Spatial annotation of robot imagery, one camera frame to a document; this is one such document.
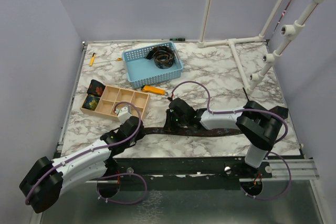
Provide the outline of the brown blue floral tie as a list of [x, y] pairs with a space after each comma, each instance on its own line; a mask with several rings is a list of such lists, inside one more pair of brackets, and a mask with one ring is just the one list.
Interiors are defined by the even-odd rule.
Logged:
[[144, 127], [144, 135], [164, 134], [197, 137], [220, 137], [243, 134], [251, 142], [273, 142], [278, 137], [283, 120], [288, 117], [288, 109], [276, 106], [265, 109], [254, 101], [243, 107], [243, 112], [233, 114], [210, 113], [206, 108], [197, 109], [201, 129], [194, 132], [187, 128], [167, 131], [163, 127]]

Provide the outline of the wooden compartment tray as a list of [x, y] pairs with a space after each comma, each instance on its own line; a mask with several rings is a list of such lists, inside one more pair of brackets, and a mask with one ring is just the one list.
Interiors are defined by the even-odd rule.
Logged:
[[94, 111], [82, 108], [83, 103], [80, 110], [84, 114], [116, 121], [117, 115], [114, 111], [126, 106], [126, 104], [124, 104], [125, 102], [129, 102], [134, 105], [134, 107], [131, 108], [132, 115], [137, 116], [138, 113], [136, 110], [139, 110], [141, 118], [144, 119], [150, 102], [150, 95], [144, 92], [114, 86], [106, 86], [102, 96], [100, 97], [98, 106]]

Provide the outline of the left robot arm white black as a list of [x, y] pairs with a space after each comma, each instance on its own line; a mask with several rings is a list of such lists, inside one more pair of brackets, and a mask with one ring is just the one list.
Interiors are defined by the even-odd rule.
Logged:
[[25, 203], [38, 214], [49, 209], [62, 194], [77, 185], [118, 175], [120, 169], [114, 156], [141, 139], [143, 129], [143, 122], [131, 116], [117, 129], [104, 133], [75, 153], [54, 159], [39, 158], [19, 184]]

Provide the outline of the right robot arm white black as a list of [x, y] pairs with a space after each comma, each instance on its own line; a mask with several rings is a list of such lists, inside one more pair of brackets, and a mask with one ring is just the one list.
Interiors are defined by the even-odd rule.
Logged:
[[267, 110], [255, 101], [233, 111], [210, 111], [209, 108], [193, 109], [184, 100], [176, 98], [166, 110], [164, 130], [176, 133], [182, 129], [192, 133], [217, 135], [217, 130], [239, 130], [250, 141], [250, 147], [241, 164], [246, 177], [254, 177], [260, 171], [260, 165], [276, 143], [281, 127], [288, 127], [284, 119]]

